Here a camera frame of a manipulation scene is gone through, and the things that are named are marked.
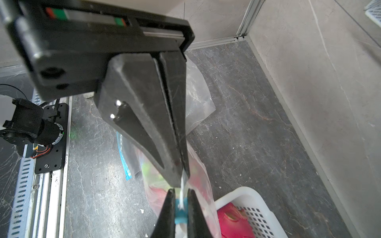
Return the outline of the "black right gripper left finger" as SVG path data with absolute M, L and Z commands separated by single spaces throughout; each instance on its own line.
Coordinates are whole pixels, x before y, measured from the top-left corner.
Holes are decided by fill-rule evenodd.
M 150 238 L 175 238 L 176 193 L 168 190 L 156 226 Z

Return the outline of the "zip-top bag with blue seal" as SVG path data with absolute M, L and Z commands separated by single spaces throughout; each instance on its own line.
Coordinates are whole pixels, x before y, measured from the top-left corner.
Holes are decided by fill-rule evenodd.
M 214 111 L 203 75 L 188 56 L 123 54 L 108 79 L 121 160 L 134 175 L 146 159 L 178 187 L 190 174 L 186 136 Z

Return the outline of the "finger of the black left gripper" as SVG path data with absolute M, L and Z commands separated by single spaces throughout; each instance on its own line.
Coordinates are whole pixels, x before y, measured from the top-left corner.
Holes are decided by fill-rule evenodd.
M 186 60 L 180 51 L 161 52 L 160 70 L 171 114 L 180 165 L 190 178 L 189 157 L 186 140 Z
M 104 121 L 129 138 L 172 187 L 182 166 L 157 54 L 119 54 L 94 96 Z

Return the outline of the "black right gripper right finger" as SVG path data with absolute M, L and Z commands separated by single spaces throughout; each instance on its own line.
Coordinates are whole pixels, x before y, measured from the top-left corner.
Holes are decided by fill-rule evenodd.
M 188 190 L 188 238 L 213 238 L 196 193 L 193 189 Z

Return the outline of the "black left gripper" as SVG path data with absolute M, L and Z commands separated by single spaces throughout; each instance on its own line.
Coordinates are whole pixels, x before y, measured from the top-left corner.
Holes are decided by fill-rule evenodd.
M 88 1 L 6 1 L 6 30 L 46 101 L 95 91 L 115 55 L 195 38 L 186 20 Z

